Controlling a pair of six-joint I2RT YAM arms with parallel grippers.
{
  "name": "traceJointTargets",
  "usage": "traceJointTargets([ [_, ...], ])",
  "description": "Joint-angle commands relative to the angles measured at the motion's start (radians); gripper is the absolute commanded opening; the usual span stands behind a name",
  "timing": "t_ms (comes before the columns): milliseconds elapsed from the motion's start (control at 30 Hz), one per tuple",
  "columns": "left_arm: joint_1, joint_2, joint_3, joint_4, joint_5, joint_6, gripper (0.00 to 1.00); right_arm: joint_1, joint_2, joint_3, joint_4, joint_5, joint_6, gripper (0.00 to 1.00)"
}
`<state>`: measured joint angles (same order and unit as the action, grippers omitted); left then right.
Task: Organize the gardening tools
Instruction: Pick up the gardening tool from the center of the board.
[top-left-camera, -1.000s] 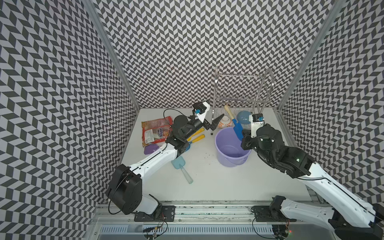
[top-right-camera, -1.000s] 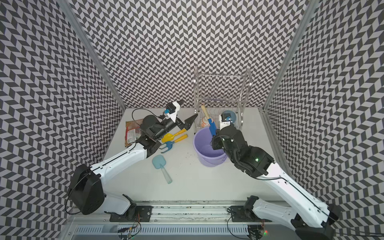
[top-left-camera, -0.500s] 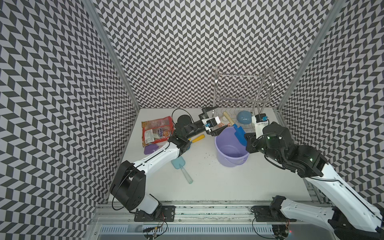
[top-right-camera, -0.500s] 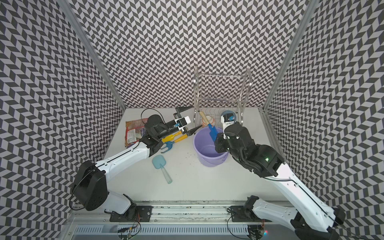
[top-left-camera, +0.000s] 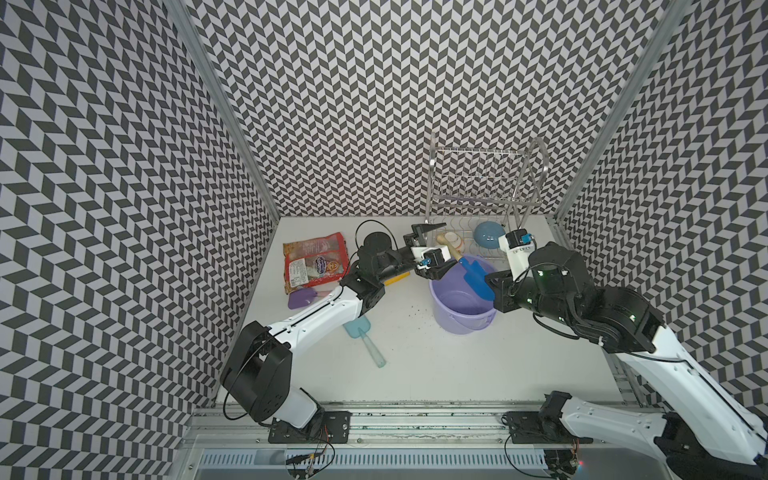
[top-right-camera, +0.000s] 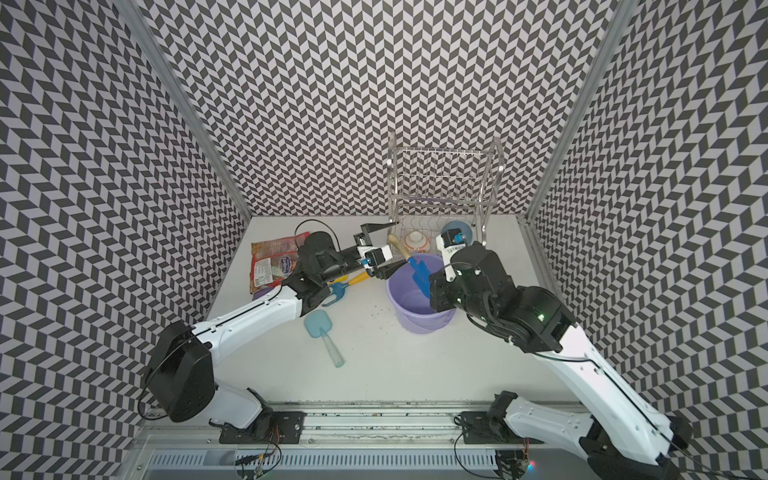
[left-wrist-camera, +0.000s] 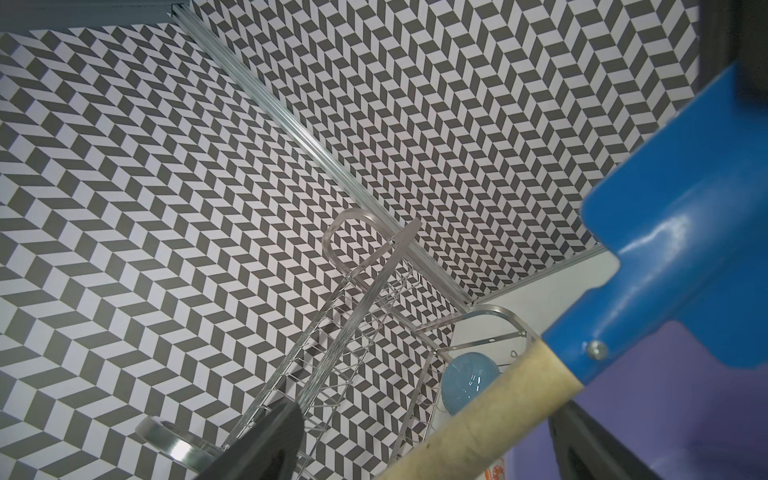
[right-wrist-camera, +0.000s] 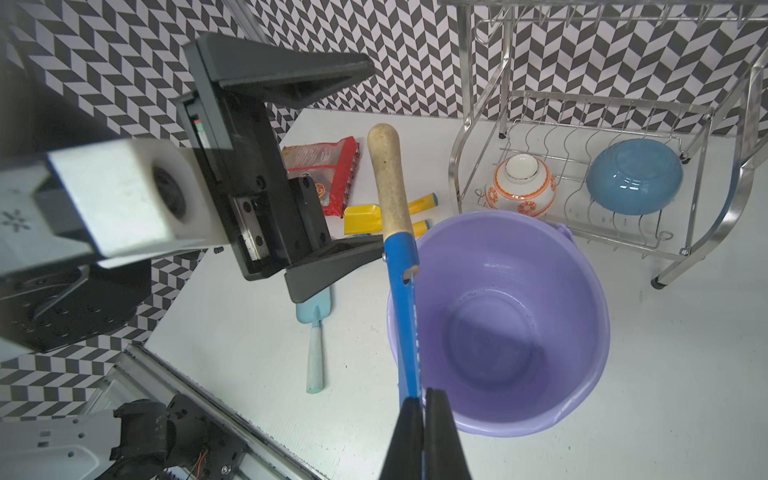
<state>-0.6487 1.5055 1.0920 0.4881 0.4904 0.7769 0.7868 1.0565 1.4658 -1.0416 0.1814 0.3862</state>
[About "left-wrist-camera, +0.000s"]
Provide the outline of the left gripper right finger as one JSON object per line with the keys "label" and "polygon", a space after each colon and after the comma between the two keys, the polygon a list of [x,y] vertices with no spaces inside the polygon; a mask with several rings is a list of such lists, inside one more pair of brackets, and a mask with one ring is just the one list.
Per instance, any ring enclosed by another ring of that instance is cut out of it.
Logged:
{"label": "left gripper right finger", "polygon": [[575,401],[552,414],[548,425],[562,479],[660,479]]}

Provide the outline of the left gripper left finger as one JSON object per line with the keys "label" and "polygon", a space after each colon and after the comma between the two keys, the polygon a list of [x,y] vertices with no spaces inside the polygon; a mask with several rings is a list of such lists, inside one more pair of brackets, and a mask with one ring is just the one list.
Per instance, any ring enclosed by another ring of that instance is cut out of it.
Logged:
{"label": "left gripper left finger", "polygon": [[196,479],[289,480],[304,438],[301,408],[280,400]]}

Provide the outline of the blue trowel wooden handle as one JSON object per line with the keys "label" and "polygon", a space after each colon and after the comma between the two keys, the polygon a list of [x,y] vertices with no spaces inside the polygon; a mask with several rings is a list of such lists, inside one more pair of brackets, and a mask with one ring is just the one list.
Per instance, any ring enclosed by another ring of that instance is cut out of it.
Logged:
{"label": "blue trowel wooden handle", "polygon": [[582,217],[616,273],[385,478],[477,477],[671,321],[727,366],[766,362],[767,105],[742,65],[601,181]]}

